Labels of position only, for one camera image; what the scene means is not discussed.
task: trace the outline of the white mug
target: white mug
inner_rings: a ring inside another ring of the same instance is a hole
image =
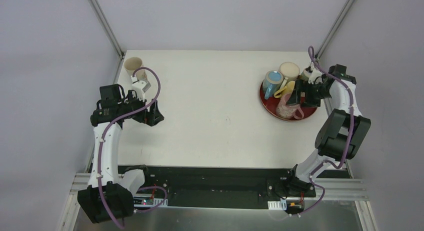
[[[278,71],[284,76],[284,78],[287,78],[287,83],[290,81],[295,81],[298,79],[299,74],[301,73],[301,69],[299,66],[297,66],[293,62],[283,62],[280,66]]]
[[[125,62],[123,62],[123,68],[126,70],[130,77],[133,76],[133,73],[136,69],[141,68],[143,66],[143,61],[139,57],[130,57]],[[146,71],[144,69],[137,71],[135,76],[138,80],[147,80]]]

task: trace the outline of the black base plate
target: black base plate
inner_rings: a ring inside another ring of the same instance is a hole
[[[122,174],[129,166],[119,166]],[[158,185],[168,191],[168,206],[268,209],[268,201],[285,197],[282,180],[289,168],[209,168],[147,166],[144,186]],[[326,170],[319,178],[350,178],[345,170]],[[163,198],[160,190],[155,197]],[[300,197],[300,193],[291,194]],[[315,197],[315,189],[305,197]]]

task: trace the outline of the pink object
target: pink object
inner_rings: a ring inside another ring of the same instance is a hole
[[[291,95],[292,93],[286,93],[281,97],[277,105],[277,108],[275,110],[276,114],[283,119],[295,118],[297,120],[301,120],[305,116],[304,112],[301,109],[301,105],[300,104],[290,105],[290,106],[286,105]]]

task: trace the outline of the cup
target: cup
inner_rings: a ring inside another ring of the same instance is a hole
[[[295,89],[295,81],[288,82],[284,87],[280,88],[274,93],[274,98],[281,98],[285,94],[291,94]]]
[[[278,71],[269,71],[266,73],[262,82],[262,91],[265,99],[269,99],[275,93],[283,82],[283,75]]]
[[[143,61],[139,57],[130,57],[125,62],[123,62],[123,68],[126,70],[130,77],[133,76],[133,73],[136,69],[143,66]],[[147,80],[146,71],[144,69],[139,70],[135,73],[135,76],[138,80]]]
[[[289,120],[294,117],[297,120],[301,120],[305,116],[304,112],[301,109],[301,105],[300,104],[295,104],[290,106],[286,105],[291,95],[292,93],[286,93],[281,97],[275,112],[279,117],[283,119]]]
[[[283,62],[279,66],[278,71],[284,76],[284,78],[287,78],[287,82],[297,80],[301,73],[299,66],[293,62]]]
[[[300,74],[300,79],[303,81],[309,81],[309,77],[312,74],[312,70],[310,67],[307,67],[303,70],[303,72]]]
[[[284,80],[282,81],[281,86],[279,87],[279,89],[284,88],[284,86],[286,86],[286,84],[287,84],[288,80],[289,80],[289,79],[288,79],[287,77],[285,77],[285,78],[284,78]]]

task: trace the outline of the yellow object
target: yellow object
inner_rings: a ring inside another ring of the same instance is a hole
[[[292,93],[295,89],[295,81],[290,81],[286,86],[280,88],[278,91],[274,93],[274,98],[281,98],[285,94]]]

